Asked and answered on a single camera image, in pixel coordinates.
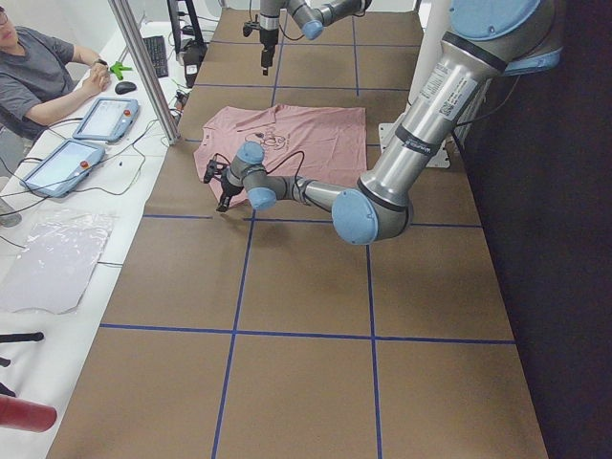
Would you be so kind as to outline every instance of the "keyboard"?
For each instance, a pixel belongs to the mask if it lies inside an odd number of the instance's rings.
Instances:
[[[143,38],[144,47],[151,57],[157,78],[168,76],[168,58],[165,54],[165,40],[161,35]]]

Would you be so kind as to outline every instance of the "metal pole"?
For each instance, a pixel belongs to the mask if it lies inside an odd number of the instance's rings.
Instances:
[[[176,121],[172,115],[170,115],[162,86],[157,79],[157,75],[155,75],[153,63],[144,47],[140,30],[134,19],[134,13],[130,9],[127,0],[108,0],[108,3],[117,19],[117,23],[125,39],[125,44],[127,45],[127,50],[134,59],[136,70],[138,70],[142,78],[144,89],[146,89],[149,100],[151,100],[153,104],[153,109],[164,129],[168,143],[172,145],[176,143],[180,137],[179,129],[176,125]]]

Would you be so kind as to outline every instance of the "pink t-shirt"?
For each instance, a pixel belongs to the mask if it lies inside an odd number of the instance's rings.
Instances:
[[[263,111],[225,107],[203,130],[202,143],[193,154],[200,180],[204,178],[208,160],[215,154],[231,161],[246,141],[262,145],[268,170],[300,150],[305,154],[298,172],[301,177],[355,186],[366,169],[365,109],[360,107],[309,108],[281,104]],[[300,160],[301,155],[293,156],[273,175],[294,175]],[[210,187],[218,199],[221,184],[213,180]],[[231,204],[244,202],[246,196],[246,192],[241,193]]]

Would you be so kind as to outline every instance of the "man's arm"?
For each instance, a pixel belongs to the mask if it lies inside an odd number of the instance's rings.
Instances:
[[[100,59],[100,56],[95,51],[75,45],[73,62],[89,65],[91,67],[90,75],[83,81],[80,88],[60,98],[35,105],[28,110],[26,117],[38,124],[48,126],[63,120],[89,98],[106,89],[110,83],[108,67],[96,63],[98,59]]]
[[[99,59],[101,59],[101,57],[94,50],[90,50],[89,48],[85,48],[84,46],[75,45],[75,53],[72,59],[73,62],[89,65],[90,67],[92,67]]]

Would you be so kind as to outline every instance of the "gray t-shirt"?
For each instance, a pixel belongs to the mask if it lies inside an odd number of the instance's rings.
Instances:
[[[21,137],[34,139],[44,126],[25,115],[36,104],[75,89],[66,70],[75,47],[26,27],[16,29],[26,55],[0,52],[0,123]]]

